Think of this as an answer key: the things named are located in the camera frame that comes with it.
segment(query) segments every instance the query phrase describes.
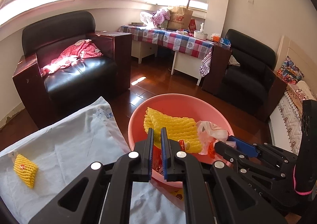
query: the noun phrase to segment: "white bowl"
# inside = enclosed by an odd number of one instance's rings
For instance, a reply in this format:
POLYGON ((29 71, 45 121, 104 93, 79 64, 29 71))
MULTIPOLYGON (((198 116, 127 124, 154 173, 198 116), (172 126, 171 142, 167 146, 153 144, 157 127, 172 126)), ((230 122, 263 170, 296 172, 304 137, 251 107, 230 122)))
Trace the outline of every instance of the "white bowl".
POLYGON ((207 40, 207 34, 202 34, 199 31, 194 31, 194 37, 197 39, 204 40, 204 41, 207 40))

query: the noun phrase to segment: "armrest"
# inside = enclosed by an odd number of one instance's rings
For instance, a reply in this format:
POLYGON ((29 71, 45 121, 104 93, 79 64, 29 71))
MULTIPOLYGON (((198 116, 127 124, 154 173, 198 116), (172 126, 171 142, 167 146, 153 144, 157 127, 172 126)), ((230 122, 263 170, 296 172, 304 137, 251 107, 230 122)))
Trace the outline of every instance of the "armrest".
POLYGON ((131 85, 132 34, 121 32, 95 31, 87 34, 103 55, 112 58, 117 64, 116 92, 122 93, 131 85))
POLYGON ((36 54, 21 57, 12 79, 26 110, 39 129, 57 121, 57 114, 40 74, 36 54))
POLYGON ((205 76, 202 89, 212 94, 217 94, 221 81, 226 73, 232 50, 228 46, 216 44, 213 48, 210 71, 205 76))
POLYGON ((113 39, 106 36, 107 31, 95 31, 86 35, 101 50, 102 54, 114 59, 113 39))
POLYGON ((269 81, 271 81, 271 79, 273 80, 272 85, 268 90, 267 101, 255 113, 255 117, 261 121, 266 121, 267 118, 272 114, 273 110, 276 108, 280 99, 284 95, 287 86, 287 83, 285 83, 272 70, 268 71, 266 75, 268 78, 267 84, 269 84, 269 81))
POLYGON ((268 66, 265 66, 263 85, 267 91, 270 91, 275 79, 276 75, 274 72, 268 66))

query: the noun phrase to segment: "wooden floor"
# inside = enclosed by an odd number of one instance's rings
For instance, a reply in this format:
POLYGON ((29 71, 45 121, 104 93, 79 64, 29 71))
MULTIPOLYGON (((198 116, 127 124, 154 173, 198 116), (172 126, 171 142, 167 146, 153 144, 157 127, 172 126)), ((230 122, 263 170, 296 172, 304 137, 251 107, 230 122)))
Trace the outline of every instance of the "wooden floor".
MULTIPOLYGON (((172 58, 149 56, 142 60, 142 64, 138 64, 133 58, 131 82, 140 77, 146 77, 146 79, 109 101, 126 141, 129 120, 138 105, 158 94, 182 93, 202 99, 218 109, 230 123, 236 137, 249 143, 270 143, 271 137, 267 123, 203 91, 201 87, 196 86, 196 78, 178 71, 171 76, 168 70, 171 66, 172 58)), ((37 130, 27 111, 21 111, 0 130, 0 151, 37 130)))

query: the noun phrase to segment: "light blue cloth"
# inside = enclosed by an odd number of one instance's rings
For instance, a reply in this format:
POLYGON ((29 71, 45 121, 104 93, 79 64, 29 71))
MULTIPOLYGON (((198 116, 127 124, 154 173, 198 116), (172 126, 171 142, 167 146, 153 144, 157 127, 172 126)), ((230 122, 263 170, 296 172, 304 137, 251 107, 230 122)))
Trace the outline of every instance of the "light blue cloth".
MULTIPOLYGON (((27 224, 92 162, 108 164, 129 151, 110 105, 100 97, 93 104, 0 152, 0 196, 17 221, 27 224), (39 167, 33 189, 14 172, 9 157, 12 151, 39 167)), ((182 206, 173 204, 169 200, 173 198, 156 186, 153 181, 134 183, 130 223, 186 223, 182 206)))

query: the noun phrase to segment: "pink stripe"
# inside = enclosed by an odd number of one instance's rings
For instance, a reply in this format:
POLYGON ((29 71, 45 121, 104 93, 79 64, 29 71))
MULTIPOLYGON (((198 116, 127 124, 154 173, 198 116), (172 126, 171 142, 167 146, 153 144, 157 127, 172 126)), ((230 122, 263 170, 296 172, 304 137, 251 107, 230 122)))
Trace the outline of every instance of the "pink stripe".
POLYGON ((313 192, 313 190, 311 190, 310 192, 298 192, 298 191, 296 191, 296 189, 295 189, 295 187, 296 187, 295 167, 294 167, 294 171, 293 171, 293 181, 294 181, 294 190, 295 190, 295 192, 297 194, 299 194, 299 195, 309 195, 309 194, 311 194, 313 192))

